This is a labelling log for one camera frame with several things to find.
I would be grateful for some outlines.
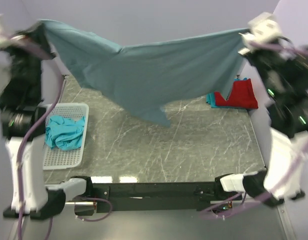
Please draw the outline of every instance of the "folded fabric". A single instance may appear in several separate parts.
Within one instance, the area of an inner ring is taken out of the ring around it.
[[[120,46],[65,23],[41,20],[48,40],[82,88],[101,91],[131,115],[170,126],[163,107],[220,92],[227,99],[243,62],[234,29],[166,42]]]
[[[234,81],[245,81],[247,80],[247,78],[245,77],[243,80],[239,79],[239,78],[235,78]],[[209,93],[208,95],[206,95],[206,102],[210,105],[210,107],[212,109],[222,109],[222,108],[232,108],[232,109],[237,109],[240,107],[234,107],[234,106],[217,106],[216,102],[215,102],[215,93]]]
[[[46,127],[45,143],[50,148],[69,151],[82,146],[85,117],[78,121],[54,115]]]
[[[251,79],[235,81],[228,100],[219,92],[214,93],[215,105],[218,107],[234,107],[244,109],[258,109],[258,101],[253,92]]]

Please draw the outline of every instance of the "teal cloth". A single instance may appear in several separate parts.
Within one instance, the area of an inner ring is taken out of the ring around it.
[[[58,115],[51,116],[46,127],[45,143],[52,149],[78,149],[82,146],[84,125],[85,117],[74,121]]]
[[[209,93],[206,95],[206,102],[210,105],[212,109],[239,109],[239,107],[234,107],[234,106],[217,106],[215,102],[215,95],[214,92]]]
[[[131,115],[170,126],[164,106],[220,92],[227,99],[244,47],[239,33],[222,31],[179,40],[120,46],[92,32],[41,20],[48,40],[82,88],[101,91]]]

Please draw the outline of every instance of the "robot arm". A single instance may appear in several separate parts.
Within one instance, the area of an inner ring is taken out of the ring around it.
[[[3,215],[5,218],[18,218],[21,212],[21,215],[30,216],[31,219],[45,220],[61,213],[65,203],[76,196],[91,196],[93,185],[90,177],[76,176],[57,187],[45,187],[42,154],[45,144],[44,121],[27,139],[22,162],[17,161],[25,134],[47,109],[40,106],[42,60],[21,49],[14,40],[24,39],[37,44],[50,55],[50,59],[55,55],[51,53],[44,25],[40,23],[8,39],[4,36],[5,31],[0,22],[0,33],[0,50],[8,53],[11,59],[10,81],[0,94],[0,121],[13,178],[12,203]]]
[[[261,14],[249,22],[249,27],[250,33],[242,35],[246,47],[238,53],[257,69],[272,100],[267,107],[271,119],[270,161],[265,171],[229,174],[219,181],[225,192],[246,192],[253,198],[269,192],[272,198],[264,204],[274,207],[284,203],[284,199],[305,196],[300,187],[307,159],[304,155],[289,180],[279,189],[273,188],[287,174],[308,141],[308,59],[299,54],[286,59],[279,52],[257,49],[250,44],[280,44],[280,40],[287,40],[272,14]]]

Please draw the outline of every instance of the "gray marble tabletop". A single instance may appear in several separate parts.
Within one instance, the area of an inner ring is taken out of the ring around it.
[[[83,160],[66,170],[44,171],[47,184],[74,175],[95,182],[213,181],[228,173],[264,168],[246,110],[210,108],[205,97],[166,106],[171,127],[141,121],[98,91],[66,80],[62,103],[86,103],[89,117]]]

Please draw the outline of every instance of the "white mesh tray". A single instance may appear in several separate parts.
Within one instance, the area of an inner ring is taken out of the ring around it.
[[[45,125],[49,123],[50,117],[55,115],[70,118],[74,121],[78,121],[82,117],[85,117],[82,146],[78,149],[63,151],[57,147],[51,149],[49,146],[44,144],[43,170],[75,168],[81,164],[83,158],[84,143],[89,120],[89,106],[85,103],[58,103],[46,118]]]

